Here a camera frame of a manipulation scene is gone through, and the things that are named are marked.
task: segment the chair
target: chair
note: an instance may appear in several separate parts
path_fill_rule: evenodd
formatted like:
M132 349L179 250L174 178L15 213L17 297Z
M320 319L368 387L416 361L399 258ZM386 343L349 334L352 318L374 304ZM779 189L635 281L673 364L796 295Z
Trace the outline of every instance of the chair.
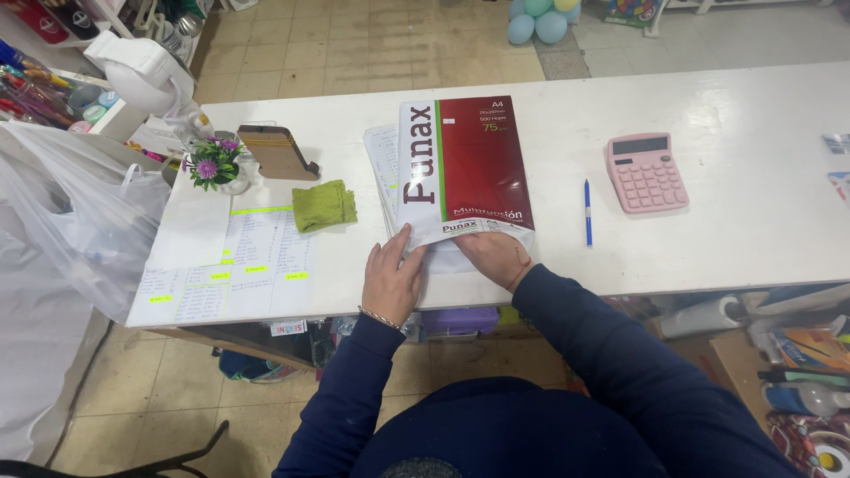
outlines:
M230 422L228 420L224 420L221 425L218 426L218 430L216 430L215 434L212 435L212 438L207 445L195 452L184 453L177 457L167 458L152 464L146 464L126 471L119 471L118 473L112 473L111 475L102 475L94 478L167 478L165 475L159 475L159 473L162 471L169 471L170 469L181 469L182 471L191 473L199 478L207 478L206 475L197 469L186 466L184 463L206 456L207 453L210 453L213 450L213 447L215 447L218 439L221 438L221 435L224 434L224 431L227 430L229 426ZM14 460L0 460L0 476L14 476L16 478L82 478L79 475L68 475L61 471Z

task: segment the calculator display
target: calculator display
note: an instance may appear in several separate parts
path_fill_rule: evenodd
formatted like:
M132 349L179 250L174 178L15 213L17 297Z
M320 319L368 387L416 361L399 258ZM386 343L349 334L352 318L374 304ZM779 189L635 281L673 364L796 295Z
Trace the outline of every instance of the calculator display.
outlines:
M640 153L645 151L663 151L667 149L667 137L661 138L649 138L649 139L635 139L632 141L621 141L619 143L614 143L612 148L614 154L632 154L632 153Z

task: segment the silver bracelet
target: silver bracelet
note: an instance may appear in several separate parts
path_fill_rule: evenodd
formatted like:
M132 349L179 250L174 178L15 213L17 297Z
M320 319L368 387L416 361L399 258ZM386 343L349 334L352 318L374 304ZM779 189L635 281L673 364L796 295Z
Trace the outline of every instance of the silver bracelet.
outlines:
M386 317L379 316L379 315L378 315L378 314L376 314L375 312L372 312L371 310L366 310L366 309L364 309L363 307L361 307L361 306L359 306L359 305L357 306L357 309L360 311L360 313L361 313L361 314L366 314L366 315L368 315L369 317L371 317L371 318L373 318L373 319L377 319L377 320L379 320L379 321L381 321L381 322L383 322L383 323L385 323L385 324L389 325L390 327L394 328L395 330L401 330L401 325L395 325L394 323L392 323L392 322L391 322L388 318L386 318Z

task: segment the hand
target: hand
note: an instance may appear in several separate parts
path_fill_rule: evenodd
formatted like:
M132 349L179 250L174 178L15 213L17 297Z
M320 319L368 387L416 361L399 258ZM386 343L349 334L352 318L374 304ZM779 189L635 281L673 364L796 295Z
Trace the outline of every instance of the hand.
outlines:
M451 240L480 273L510 293L534 267L525 247L503 232L474 232Z
M383 248L375 244L366 262L362 307L400 326L413 312L422 285L422 257L428 246L420 246L401 262L411 225L390 238Z

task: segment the blue pen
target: blue pen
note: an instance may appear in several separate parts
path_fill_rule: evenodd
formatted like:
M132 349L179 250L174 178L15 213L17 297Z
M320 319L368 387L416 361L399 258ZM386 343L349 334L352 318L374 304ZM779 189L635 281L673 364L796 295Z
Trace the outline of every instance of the blue pen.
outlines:
M587 222L587 247L593 249L593 234L590 229L590 183L585 179L585 221Z

